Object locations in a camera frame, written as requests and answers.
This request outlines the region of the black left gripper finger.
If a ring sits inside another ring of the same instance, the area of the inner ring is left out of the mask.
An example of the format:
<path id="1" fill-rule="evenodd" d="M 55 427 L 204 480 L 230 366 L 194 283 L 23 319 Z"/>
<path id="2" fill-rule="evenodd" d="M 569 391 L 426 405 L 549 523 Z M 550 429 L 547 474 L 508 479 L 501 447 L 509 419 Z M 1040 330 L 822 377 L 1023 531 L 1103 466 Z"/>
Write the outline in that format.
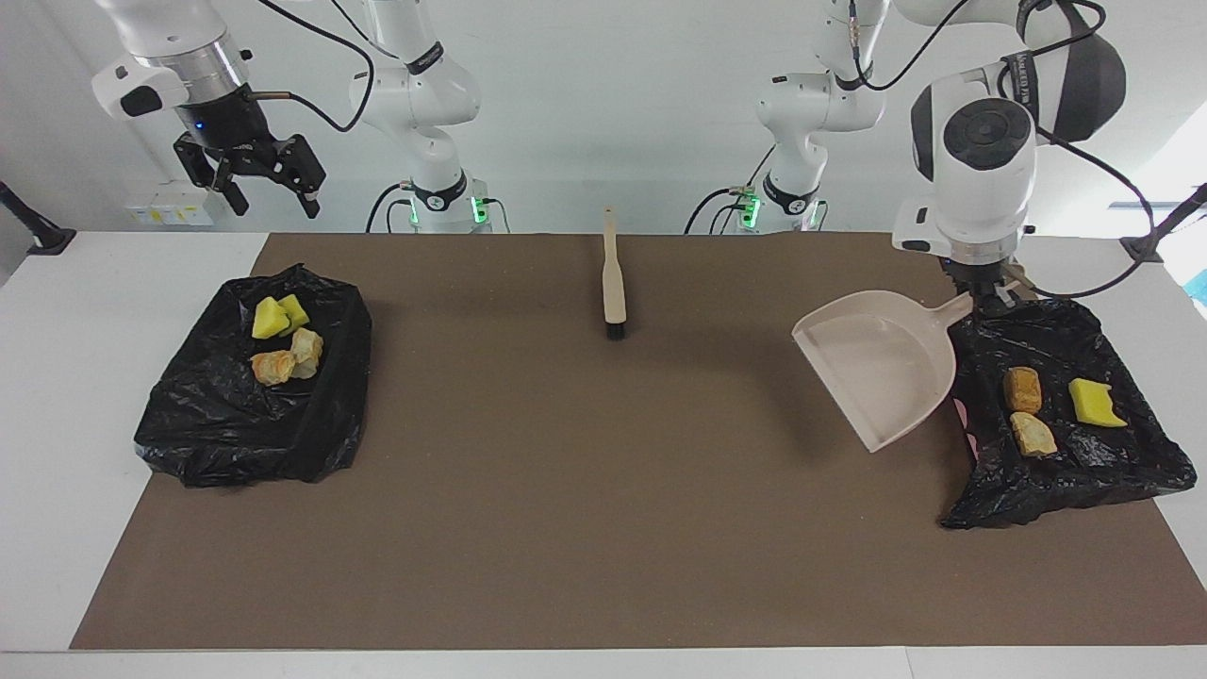
<path id="1" fill-rule="evenodd" d="M 980 317 L 984 320 L 1001 320 L 1008 315 L 1018 312 L 1030 304 L 1026 293 L 1030 288 L 1018 280 L 1003 280 L 1003 282 L 989 283 L 980 292 Z"/>

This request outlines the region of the toy croissant pastry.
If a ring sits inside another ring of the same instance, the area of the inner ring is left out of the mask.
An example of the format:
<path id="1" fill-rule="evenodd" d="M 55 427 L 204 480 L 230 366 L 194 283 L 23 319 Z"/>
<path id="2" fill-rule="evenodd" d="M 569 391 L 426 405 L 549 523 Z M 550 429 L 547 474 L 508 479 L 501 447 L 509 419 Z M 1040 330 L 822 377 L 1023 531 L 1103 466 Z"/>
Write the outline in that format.
<path id="1" fill-rule="evenodd" d="M 276 384 L 288 384 L 296 370 L 297 361 L 290 351 L 275 351 L 253 355 L 250 365 L 255 380 L 266 387 L 272 387 Z"/>
<path id="2" fill-rule="evenodd" d="M 310 379 L 317 373 L 323 351 L 323 338 L 310 328 L 301 327 L 290 335 L 290 353 L 295 365 L 290 377 Z"/>
<path id="3" fill-rule="evenodd" d="M 1026 458 L 1046 458 L 1059 452 L 1053 431 L 1031 412 L 1011 412 L 1009 417 L 1018 451 Z"/>

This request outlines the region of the black bag-lined trash bin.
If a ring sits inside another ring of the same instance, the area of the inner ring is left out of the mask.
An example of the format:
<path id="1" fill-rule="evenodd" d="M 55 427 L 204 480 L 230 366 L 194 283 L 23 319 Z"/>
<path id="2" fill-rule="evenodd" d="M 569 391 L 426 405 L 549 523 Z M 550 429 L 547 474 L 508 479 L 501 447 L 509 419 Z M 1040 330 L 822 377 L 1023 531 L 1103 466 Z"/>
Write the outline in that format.
<path id="1" fill-rule="evenodd" d="M 323 351 L 313 377 L 267 386 L 253 356 L 285 351 L 288 336 L 253 339 L 255 305 L 285 295 L 297 295 Z M 372 332 L 358 288 L 307 267 L 228 280 L 150 391 L 135 453 L 189 487 L 316 482 L 349 468 L 366 429 Z"/>

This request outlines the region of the beige plastic dustpan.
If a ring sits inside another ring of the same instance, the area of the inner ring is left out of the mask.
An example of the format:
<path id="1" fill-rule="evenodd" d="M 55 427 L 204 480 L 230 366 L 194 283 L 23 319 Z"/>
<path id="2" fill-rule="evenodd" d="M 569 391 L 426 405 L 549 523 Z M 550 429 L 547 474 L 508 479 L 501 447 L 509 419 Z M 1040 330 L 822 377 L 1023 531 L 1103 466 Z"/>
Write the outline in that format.
<path id="1" fill-rule="evenodd" d="M 957 369 L 949 327 L 970 295 L 925 306 L 888 289 L 842 295 L 791 330 L 859 441 L 871 453 L 919 428 L 947 399 Z"/>

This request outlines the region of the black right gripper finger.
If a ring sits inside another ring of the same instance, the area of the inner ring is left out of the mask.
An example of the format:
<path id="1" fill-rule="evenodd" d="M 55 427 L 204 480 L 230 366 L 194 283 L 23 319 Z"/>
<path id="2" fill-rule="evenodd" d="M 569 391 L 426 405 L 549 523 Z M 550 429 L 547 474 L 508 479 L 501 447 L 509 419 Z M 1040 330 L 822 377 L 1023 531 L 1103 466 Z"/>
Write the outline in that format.
<path id="1" fill-rule="evenodd" d="M 192 133 L 185 131 L 174 141 L 173 150 L 196 188 L 218 193 L 231 210 L 241 218 L 249 210 L 249 201 L 237 185 L 232 164 L 225 150 L 206 150 Z"/>
<path id="2" fill-rule="evenodd" d="M 302 134 L 295 134 L 286 141 L 286 178 L 307 219 L 315 219 L 321 210 L 317 194 L 326 171 Z"/>

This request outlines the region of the beige brush with black bristles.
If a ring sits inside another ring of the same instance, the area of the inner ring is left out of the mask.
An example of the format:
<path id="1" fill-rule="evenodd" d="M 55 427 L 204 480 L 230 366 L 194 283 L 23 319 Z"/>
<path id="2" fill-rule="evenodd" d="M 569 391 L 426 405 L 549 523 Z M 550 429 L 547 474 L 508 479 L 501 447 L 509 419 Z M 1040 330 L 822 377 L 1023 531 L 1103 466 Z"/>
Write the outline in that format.
<path id="1" fill-rule="evenodd" d="M 620 270 L 620 251 L 617 242 L 616 210 L 604 207 L 604 269 L 601 270 L 601 288 L 604 288 L 604 322 L 610 340 L 624 340 L 626 336 L 628 305 L 624 279 Z"/>

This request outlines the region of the white wall power box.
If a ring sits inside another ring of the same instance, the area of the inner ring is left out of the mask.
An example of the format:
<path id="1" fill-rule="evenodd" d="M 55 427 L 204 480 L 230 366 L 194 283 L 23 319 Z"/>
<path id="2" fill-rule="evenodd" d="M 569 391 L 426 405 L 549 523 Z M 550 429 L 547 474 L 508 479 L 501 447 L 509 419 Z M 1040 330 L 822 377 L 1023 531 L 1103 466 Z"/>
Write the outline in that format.
<path id="1" fill-rule="evenodd" d="M 220 216 L 216 197 L 189 182 L 165 182 L 128 194 L 124 212 L 136 226 L 215 227 Z"/>

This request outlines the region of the black bag-lined pink bin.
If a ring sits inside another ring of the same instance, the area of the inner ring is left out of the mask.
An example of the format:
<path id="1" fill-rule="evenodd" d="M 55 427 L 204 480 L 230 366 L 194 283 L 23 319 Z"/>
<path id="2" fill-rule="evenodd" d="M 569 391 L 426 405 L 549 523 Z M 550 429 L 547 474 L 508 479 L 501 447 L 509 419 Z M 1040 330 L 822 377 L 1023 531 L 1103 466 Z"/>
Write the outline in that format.
<path id="1" fill-rule="evenodd" d="M 957 359 L 950 394 L 966 412 L 970 474 L 941 520 L 947 529 L 1002 528 L 1065 508 L 1116 505 L 1194 488 L 1193 461 L 1151 412 L 1102 323 L 1075 302 L 1027 302 L 1004 317 L 970 315 L 949 330 Z M 1010 425 L 1004 382 L 1013 367 L 1037 371 L 1038 420 L 1051 455 L 1025 455 Z M 1121 428 L 1078 421 L 1077 377 L 1107 384 Z"/>

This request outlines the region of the brown toy bread roll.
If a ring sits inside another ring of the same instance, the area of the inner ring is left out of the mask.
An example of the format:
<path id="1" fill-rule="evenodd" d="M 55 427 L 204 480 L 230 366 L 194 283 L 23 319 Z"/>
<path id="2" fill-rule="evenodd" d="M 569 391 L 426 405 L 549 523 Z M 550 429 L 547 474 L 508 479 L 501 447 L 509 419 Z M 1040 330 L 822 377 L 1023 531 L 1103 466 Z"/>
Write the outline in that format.
<path id="1" fill-rule="evenodd" d="M 1038 370 L 1033 367 L 1009 367 L 1001 387 L 1010 412 L 1040 412 L 1044 404 L 1042 381 Z"/>

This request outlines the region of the brown table mat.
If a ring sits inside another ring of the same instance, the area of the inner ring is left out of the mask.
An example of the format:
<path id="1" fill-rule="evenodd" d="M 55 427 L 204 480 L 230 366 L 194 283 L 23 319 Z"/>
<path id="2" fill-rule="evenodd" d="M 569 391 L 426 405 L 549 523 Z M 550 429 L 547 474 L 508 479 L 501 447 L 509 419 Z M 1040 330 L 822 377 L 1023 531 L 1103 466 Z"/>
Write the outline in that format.
<path id="1" fill-rule="evenodd" d="M 1199 645 L 1151 501 L 943 529 L 944 405 L 868 453 L 791 339 L 856 289 L 932 306 L 885 235 L 274 235 L 373 318 L 366 433 L 321 482 L 154 474 L 75 649 Z"/>

